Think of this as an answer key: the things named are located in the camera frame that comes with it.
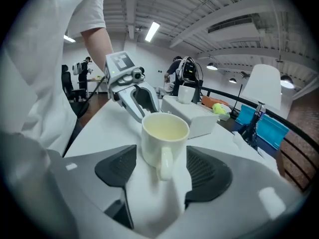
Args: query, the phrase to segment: white ceiling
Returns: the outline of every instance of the white ceiling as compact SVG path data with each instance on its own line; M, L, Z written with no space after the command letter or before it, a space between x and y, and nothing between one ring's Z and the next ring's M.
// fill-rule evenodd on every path
M211 25L245 15L262 36L216 42L208 34ZM298 89L318 75L318 49L289 0L104 0L104 16L110 33L129 33L138 40L156 21L156 38L191 50L203 62L214 61L221 70L251 71L255 64L270 64L290 75ZM279 47L283 63L276 62Z

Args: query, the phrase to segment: mug handle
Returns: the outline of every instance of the mug handle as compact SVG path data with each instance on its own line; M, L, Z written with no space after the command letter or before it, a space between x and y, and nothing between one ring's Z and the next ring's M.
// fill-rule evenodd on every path
M161 181L168 181L172 177L173 172L173 154L171 149L163 147L161 149L160 162L156 167L158 178Z

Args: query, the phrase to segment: white t-shirt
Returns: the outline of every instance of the white t-shirt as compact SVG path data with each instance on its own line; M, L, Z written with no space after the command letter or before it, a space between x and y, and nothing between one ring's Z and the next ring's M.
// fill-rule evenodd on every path
M62 90L63 35L97 27L103 0L29 0L1 49L1 130L63 154L77 120Z

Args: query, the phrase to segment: metal railing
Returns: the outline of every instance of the metal railing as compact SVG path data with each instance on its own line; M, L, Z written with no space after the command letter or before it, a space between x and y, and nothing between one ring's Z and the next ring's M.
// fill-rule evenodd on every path
M234 96L232 94L226 93L226 92L222 92L219 90L214 90L214 89L210 89L210 88L206 88L206 87L201 87L201 90L205 90L207 91L207 96L210 96L210 93L215 93L227 98L231 98L233 100L237 100L245 105L251 106L253 108L256 108L258 105L253 103L252 101ZM280 117L279 115L273 113L272 111L266 109L266 114L269 117L272 117L273 119L277 120L278 122L280 122L281 124L285 125L287 128L289 128L289 130L293 131L294 133L296 133L298 136L300 136L305 142L307 142L317 153L319 153L319 144L317 144L309 135L307 135L305 132L303 132L299 127L295 126L294 124L292 124L291 122L289 122L288 120L284 119L283 117ZM311 159L309 159L308 156L306 156L297 146L295 146L291 141L289 141L288 139L284 138L284 141L286 141L286 143L288 143L291 147L293 147L298 153L300 153L300 155L302 155L307 162L315 169L316 173L318 171L317 166L312 162ZM281 150L281 153L290 161L294 164L294 166L296 168L298 168L298 170L301 171L301 173L307 178L307 180L309 181L308 184L303 187L296 179L295 177L287 170L285 169L285 173L291 178L291 180L301 189L302 192L306 191L309 186L311 185L311 183L313 182L313 178L310 178L310 176L306 173L306 171L304 171L300 165L294 161L289 155L287 155L284 151Z

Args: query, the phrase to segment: cup on box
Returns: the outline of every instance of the cup on box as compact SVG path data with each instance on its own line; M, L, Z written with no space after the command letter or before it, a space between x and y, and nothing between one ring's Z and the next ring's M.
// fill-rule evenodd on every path
M190 104L195 93L195 88L181 85L178 90L178 101L182 104Z
M184 151L188 135L188 124L175 115L152 113L143 118L142 155L156 168L161 181L171 179L174 162Z

